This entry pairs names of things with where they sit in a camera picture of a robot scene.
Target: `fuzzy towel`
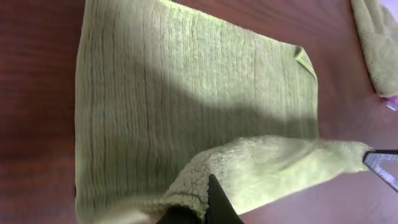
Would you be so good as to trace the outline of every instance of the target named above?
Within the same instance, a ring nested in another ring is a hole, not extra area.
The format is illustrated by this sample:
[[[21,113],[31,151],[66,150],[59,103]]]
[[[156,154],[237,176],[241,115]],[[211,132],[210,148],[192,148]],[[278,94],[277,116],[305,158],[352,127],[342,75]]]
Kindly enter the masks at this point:
[[[380,0],[351,0],[372,83],[379,96],[398,95],[398,24]]]
[[[168,0],[86,0],[75,126],[83,223],[172,204],[203,217],[210,173],[243,213],[363,170],[368,149],[317,140],[317,79],[301,47]]]

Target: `folded towel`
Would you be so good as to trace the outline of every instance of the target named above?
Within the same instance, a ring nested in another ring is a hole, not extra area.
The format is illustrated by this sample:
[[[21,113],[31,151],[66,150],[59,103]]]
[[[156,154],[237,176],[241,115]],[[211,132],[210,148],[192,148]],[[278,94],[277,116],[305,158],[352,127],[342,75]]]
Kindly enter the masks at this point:
[[[210,173],[243,213],[364,169],[367,149],[317,141],[317,79],[301,47],[166,0],[86,0],[75,126],[84,223],[173,204],[203,218]]]
[[[382,97],[398,95],[398,24],[379,0],[351,0],[372,83]]]

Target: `brown wooden surface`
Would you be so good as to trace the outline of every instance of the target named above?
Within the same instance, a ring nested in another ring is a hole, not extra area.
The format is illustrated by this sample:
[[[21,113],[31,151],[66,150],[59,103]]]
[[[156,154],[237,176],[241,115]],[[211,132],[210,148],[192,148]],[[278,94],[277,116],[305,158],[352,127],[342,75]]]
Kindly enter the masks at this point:
[[[398,114],[374,94],[349,0],[179,1],[304,46],[318,75],[322,138],[398,149]],[[0,0],[1,224],[76,223],[74,76],[83,8],[84,0]],[[242,217],[246,223],[398,223],[397,209],[398,194],[364,172]]]

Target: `microfiber cloth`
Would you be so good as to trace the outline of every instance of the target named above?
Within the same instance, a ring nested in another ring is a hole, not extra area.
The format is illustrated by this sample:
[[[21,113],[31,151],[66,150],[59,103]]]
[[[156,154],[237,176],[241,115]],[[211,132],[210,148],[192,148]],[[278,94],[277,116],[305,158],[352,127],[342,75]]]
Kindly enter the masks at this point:
[[[342,172],[356,142],[318,140],[304,49],[168,0],[87,0],[76,63],[76,212],[203,218],[216,175],[238,214]]]
[[[356,28],[379,96],[398,95],[398,24],[379,0],[351,0]]]

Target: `ribbed towel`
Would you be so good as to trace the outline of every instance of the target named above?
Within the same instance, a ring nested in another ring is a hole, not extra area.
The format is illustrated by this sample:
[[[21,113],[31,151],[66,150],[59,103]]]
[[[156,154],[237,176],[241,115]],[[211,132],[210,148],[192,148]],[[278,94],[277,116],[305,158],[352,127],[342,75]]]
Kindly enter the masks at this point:
[[[86,0],[75,126],[84,223],[175,203],[203,217],[210,172],[243,213],[363,169],[367,149],[317,141],[317,79],[301,47],[166,0]],[[235,140],[251,136],[264,137]]]

